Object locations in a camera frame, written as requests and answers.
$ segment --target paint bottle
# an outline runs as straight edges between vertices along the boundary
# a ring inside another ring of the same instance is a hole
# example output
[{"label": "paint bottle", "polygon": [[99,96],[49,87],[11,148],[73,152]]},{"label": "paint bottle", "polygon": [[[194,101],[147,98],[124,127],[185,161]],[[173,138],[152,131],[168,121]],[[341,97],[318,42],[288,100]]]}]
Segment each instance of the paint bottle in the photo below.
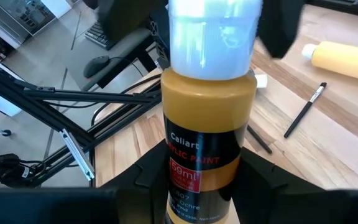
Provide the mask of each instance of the paint bottle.
[{"label": "paint bottle", "polygon": [[358,78],[358,47],[323,41],[306,44],[302,54],[315,67]]},{"label": "paint bottle", "polygon": [[248,72],[259,0],[171,0],[162,103],[165,223],[225,223],[257,80]]}]

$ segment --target wooden tabletop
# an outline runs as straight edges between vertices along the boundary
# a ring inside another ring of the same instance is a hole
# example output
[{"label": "wooden tabletop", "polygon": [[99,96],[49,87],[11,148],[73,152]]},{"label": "wooden tabletop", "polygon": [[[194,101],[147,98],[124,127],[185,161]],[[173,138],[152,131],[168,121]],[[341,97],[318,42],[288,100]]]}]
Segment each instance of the wooden tabletop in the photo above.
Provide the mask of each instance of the wooden tabletop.
[{"label": "wooden tabletop", "polygon": [[[255,43],[252,68],[256,74],[268,74],[268,85],[257,90],[249,125],[273,154],[268,155],[249,133],[244,146],[324,189],[358,189],[358,80],[314,68],[301,56],[305,44],[322,40],[358,46],[358,16],[306,6],[298,38],[282,60],[270,60],[262,45]],[[155,70],[147,77],[160,72]],[[285,131],[321,82],[328,83],[327,89],[284,139]],[[110,105],[98,119],[117,107]],[[120,174],[164,135],[159,104],[96,148],[96,185]],[[236,217],[228,220],[237,222]]]}]

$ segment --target white tube cap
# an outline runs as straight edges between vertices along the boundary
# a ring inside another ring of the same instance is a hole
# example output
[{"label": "white tube cap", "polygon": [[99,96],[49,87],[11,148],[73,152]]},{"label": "white tube cap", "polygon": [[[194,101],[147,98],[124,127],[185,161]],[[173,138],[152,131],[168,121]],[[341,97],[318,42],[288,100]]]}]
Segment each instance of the white tube cap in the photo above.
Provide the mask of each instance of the white tube cap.
[{"label": "white tube cap", "polygon": [[306,44],[303,47],[302,55],[307,59],[311,59],[316,48],[317,48],[317,45],[315,45],[315,44]]},{"label": "white tube cap", "polygon": [[256,88],[266,88],[266,86],[267,86],[267,75],[266,74],[255,75],[255,78],[257,80]]}]

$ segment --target computer mouse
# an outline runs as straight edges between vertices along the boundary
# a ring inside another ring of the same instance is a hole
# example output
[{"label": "computer mouse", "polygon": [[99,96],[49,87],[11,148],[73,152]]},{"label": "computer mouse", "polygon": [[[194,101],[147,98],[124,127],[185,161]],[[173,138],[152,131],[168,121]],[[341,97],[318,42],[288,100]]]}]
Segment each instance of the computer mouse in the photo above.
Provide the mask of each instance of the computer mouse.
[{"label": "computer mouse", "polygon": [[84,68],[84,77],[91,78],[104,67],[106,67],[110,62],[109,56],[102,56],[92,59]]}]

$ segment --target keyboard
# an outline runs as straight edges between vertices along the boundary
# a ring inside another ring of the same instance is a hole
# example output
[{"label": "keyboard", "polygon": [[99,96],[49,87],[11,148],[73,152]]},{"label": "keyboard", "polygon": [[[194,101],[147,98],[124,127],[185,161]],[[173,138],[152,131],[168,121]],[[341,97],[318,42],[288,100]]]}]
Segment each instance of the keyboard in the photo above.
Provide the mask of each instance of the keyboard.
[{"label": "keyboard", "polygon": [[110,50],[115,44],[108,40],[99,22],[93,24],[93,26],[86,31],[85,37],[105,50]]}]

